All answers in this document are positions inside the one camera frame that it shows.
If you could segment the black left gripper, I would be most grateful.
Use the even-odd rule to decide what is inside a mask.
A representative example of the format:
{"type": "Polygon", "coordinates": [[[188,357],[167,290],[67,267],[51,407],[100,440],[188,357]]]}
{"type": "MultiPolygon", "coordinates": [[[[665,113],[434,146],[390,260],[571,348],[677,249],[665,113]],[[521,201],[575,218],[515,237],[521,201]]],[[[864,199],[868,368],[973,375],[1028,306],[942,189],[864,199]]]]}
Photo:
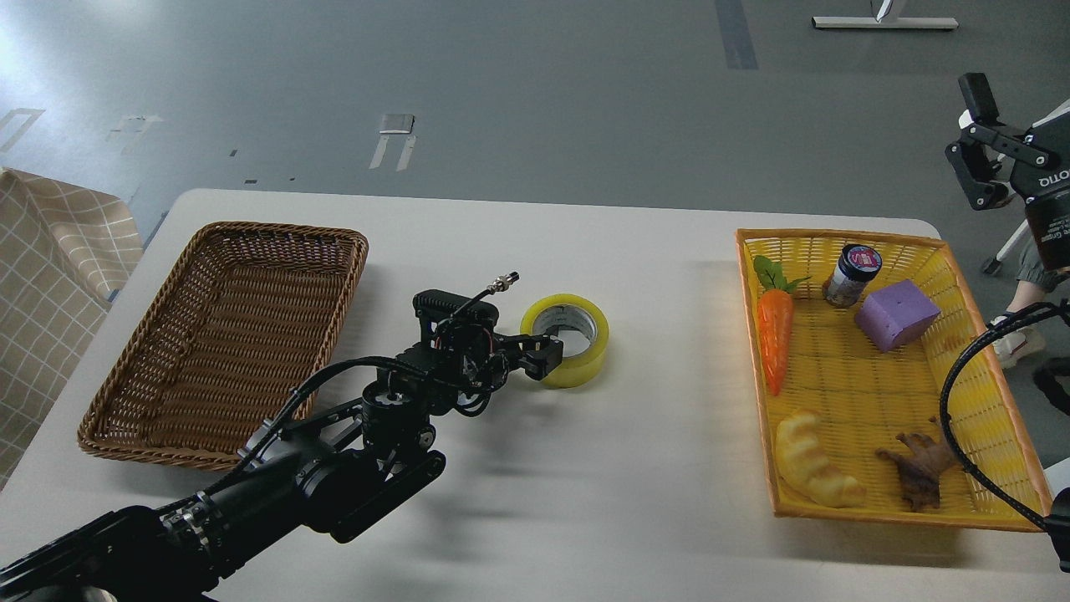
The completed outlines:
{"type": "Polygon", "coordinates": [[[504,335],[482,324],[421,323],[421,340],[397,360],[411,370],[394,370],[393,399],[482,401],[523,370],[542,381],[561,365],[564,343],[547,333],[504,335]]]}

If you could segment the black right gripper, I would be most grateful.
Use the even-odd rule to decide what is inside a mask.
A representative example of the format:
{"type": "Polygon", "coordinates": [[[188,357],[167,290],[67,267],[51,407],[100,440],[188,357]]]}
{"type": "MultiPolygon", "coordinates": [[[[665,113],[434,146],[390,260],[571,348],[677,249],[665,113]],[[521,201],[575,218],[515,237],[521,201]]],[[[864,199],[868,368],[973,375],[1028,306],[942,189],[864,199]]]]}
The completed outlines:
{"type": "Polygon", "coordinates": [[[1017,192],[1048,271],[1069,266],[1069,115],[1044,118],[1021,129],[1000,120],[983,73],[958,79],[966,124],[945,149],[968,206],[1002,209],[1017,192]]]}

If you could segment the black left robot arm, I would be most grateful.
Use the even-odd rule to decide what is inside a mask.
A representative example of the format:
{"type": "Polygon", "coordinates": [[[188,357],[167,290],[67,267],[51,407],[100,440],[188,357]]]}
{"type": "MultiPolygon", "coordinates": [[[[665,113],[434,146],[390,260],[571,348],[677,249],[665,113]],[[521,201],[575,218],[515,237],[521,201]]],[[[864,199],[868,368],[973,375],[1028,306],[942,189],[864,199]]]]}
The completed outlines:
{"type": "Polygon", "coordinates": [[[479,416],[515,370],[542,380],[562,362],[550,335],[496,333],[487,297],[518,278],[473,297],[421,291],[417,343],[318,370],[221,480],[157,509],[107,512],[7,565],[4,601],[207,601],[299,528],[354,540],[444,472],[432,416],[479,416]]]}

